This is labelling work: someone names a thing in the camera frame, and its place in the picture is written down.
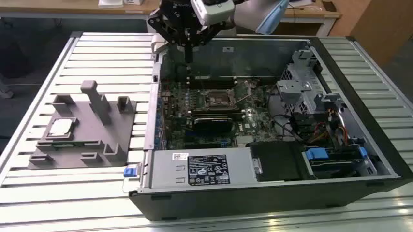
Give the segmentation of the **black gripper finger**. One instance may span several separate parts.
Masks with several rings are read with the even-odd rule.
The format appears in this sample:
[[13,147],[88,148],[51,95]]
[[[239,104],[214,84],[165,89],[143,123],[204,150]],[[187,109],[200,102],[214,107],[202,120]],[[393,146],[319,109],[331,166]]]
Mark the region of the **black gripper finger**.
[[147,22],[169,44],[183,47],[188,64],[188,42],[183,23],[183,13],[177,10],[156,9]]
[[206,45],[218,33],[224,30],[227,23],[212,24],[206,27],[191,28],[188,31],[188,63],[192,62],[192,50],[195,47]]

